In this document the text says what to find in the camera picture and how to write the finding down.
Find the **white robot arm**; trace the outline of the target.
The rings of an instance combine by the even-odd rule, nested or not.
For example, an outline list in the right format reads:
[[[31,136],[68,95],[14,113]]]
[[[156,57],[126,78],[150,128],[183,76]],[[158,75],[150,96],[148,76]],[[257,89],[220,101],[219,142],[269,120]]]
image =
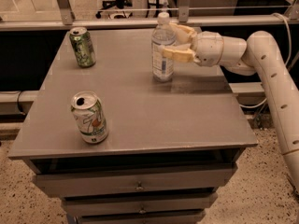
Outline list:
[[[175,45],[159,48],[164,57],[206,67],[221,65],[242,76],[259,76],[281,154],[293,184],[299,189],[299,90],[275,38],[265,31],[255,32],[244,40],[214,32],[198,33],[189,26],[174,23],[164,28],[173,32],[177,41]]]

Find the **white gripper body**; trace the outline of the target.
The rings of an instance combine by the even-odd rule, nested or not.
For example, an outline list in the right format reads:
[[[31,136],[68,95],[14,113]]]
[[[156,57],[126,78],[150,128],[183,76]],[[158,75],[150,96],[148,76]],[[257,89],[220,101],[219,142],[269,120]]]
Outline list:
[[[221,59],[223,46],[224,41],[220,34],[199,33],[193,42],[192,49],[195,52],[193,61],[200,66],[216,65]]]

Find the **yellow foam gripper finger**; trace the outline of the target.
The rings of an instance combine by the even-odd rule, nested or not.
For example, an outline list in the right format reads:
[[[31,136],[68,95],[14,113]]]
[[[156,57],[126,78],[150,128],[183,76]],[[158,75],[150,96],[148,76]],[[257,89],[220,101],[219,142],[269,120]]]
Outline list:
[[[191,49],[190,44],[178,46],[159,45],[158,51],[163,57],[180,63],[191,63],[195,59],[195,51]]]
[[[197,32],[190,26],[179,25],[175,23],[171,23],[170,26],[175,32],[179,44],[192,43],[197,37]]]

